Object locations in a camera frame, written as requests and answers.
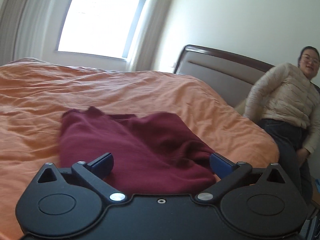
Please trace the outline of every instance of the white wall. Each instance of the white wall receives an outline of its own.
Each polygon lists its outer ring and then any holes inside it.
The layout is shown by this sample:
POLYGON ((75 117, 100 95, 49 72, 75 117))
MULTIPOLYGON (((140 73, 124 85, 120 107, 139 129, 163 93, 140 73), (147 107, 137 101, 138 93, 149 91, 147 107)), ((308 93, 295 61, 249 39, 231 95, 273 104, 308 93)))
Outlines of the white wall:
POLYGON ((186 44, 296 64, 302 47, 320 49, 319 5, 320 0, 173 0, 155 69, 172 66, 186 44))

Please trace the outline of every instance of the woman's hair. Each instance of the woman's hair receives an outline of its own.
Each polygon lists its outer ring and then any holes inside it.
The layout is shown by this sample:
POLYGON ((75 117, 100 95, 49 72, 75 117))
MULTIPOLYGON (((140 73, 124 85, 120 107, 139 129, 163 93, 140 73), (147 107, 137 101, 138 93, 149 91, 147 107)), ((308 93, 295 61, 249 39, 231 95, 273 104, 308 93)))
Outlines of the woman's hair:
POLYGON ((312 49, 314 52, 316 52, 316 54, 318 55, 318 58, 320 59, 319 51, 316 48, 311 46, 306 46, 302 49, 302 51, 300 52, 300 56, 298 57, 298 67, 300 67, 299 65, 300 65, 301 56, 306 49, 312 49))

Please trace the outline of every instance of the woman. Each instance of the woman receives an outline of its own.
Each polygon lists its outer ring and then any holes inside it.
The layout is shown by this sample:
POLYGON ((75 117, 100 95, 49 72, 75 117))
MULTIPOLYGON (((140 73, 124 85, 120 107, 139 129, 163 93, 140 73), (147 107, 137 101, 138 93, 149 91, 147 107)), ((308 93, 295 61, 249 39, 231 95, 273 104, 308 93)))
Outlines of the woman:
POLYGON ((257 120, 278 145, 279 163, 308 204, 312 198, 311 175, 307 158, 320 138, 320 95, 310 82, 319 70, 319 52, 305 47, 298 67, 284 63, 271 68, 252 87, 244 117, 257 120))

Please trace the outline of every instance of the beige puffer jacket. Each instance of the beige puffer jacket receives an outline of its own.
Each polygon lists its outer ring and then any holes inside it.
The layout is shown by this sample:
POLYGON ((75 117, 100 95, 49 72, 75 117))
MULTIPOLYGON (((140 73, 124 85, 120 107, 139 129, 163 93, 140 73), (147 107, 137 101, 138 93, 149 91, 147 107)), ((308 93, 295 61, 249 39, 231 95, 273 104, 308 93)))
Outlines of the beige puffer jacket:
POLYGON ((271 68, 251 88, 244 117, 252 121, 267 118, 308 128, 303 147, 310 153, 320 139, 320 95, 303 72, 290 63, 271 68), (263 111, 257 116, 262 102, 263 111))

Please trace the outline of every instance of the woman's left hand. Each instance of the woman's left hand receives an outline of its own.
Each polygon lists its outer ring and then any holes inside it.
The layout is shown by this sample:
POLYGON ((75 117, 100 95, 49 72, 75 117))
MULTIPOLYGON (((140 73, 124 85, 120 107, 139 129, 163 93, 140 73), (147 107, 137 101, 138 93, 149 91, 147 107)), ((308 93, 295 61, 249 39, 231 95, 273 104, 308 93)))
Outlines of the woman's left hand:
POLYGON ((297 150, 296 153, 297 153, 299 167, 301 167, 302 164, 305 162, 306 158, 308 158, 308 156, 310 155, 310 152, 305 148, 301 148, 297 150))

